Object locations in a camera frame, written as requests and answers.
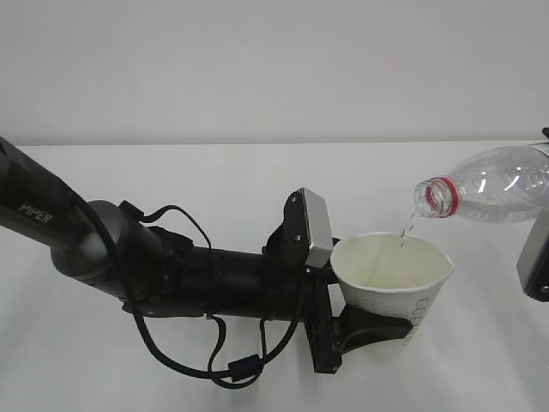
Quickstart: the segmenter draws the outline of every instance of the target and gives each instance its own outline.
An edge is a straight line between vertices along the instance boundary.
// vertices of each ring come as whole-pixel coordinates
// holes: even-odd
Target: white paper cup
[[[401,236],[395,233],[341,241],[330,261],[346,303],[410,321],[413,328],[406,338],[372,345],[400,349],[412,339],[453,269],[446,253],[433,244],[407,236],[401,246]]]

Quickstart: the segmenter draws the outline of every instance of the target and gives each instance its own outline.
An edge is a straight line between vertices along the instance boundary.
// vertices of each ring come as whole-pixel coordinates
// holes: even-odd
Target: white table
[[[497,142],[311,145],[34,147],[31,156],[86,199],[127,199],[147,212],[177,203],[215,247],[259,251],[287,195],[323,195],[334,235],[397,231],[413,186]],[[201,237],[178,214],[161,224]],[[120,303],[51,267],[48,251],[0,230],[2,411],[543,411],[549,404],[549,305],[526,298],[515,264],[531,223],[421,221],[417,234],[455,262],[401,358],[344,357],[335,376],[313,373],[299,328],[256,385],[226,391],[179,376],[147,352]],[[342,306],[334,291],[335,310]],[[257,321],[227,318],[219,356],[256,353]],[[170,356],[204,368],[216,327],[205,319],[148,322]],[[272,348],[286,324],[268,324]]]

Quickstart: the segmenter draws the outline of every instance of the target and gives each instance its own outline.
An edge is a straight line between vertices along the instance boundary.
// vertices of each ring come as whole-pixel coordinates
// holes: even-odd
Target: bottle neck
[[[459,197],[448,178],[434,178],[415,188],[415,208],[422,217],[449,217],[456,213]]]

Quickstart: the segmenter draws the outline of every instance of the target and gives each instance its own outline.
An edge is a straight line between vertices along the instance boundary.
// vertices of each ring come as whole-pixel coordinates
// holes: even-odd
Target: clear plastic bottle
[[[417,213],[475,221],[526,221],[549,206],[549,144],[495,148],[447,176],[417,185]]]

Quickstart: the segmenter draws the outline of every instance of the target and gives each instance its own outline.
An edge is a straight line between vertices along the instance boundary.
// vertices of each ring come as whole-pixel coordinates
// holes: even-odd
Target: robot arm
[[[86,203],[0,138],[0,225],[48,245],[53,264],[64,275],[121,300],[151,354],[177,372],[218,385],[224,378],[256,378],[302,323],[315,372],[335,373],[346,352],[403,338],[412,329],[405,319],[352,306],[333,316],[328,285],[336,279],[329,266],[333,239],[328,211],[323,199],[305,188],[288,197],[283,222],[261,254],[197,247],[183,235],[142,224],[169,209],[182,211],[166,207],[144,216],[127,202]],[[291,322],[281,342],[261,358],[256,354],[214,372],[167,358],[143,320],[215,314]],[[224,340],[221,332],[220,327],[219,342]],[[222,385],[237,389],[253,380]]]

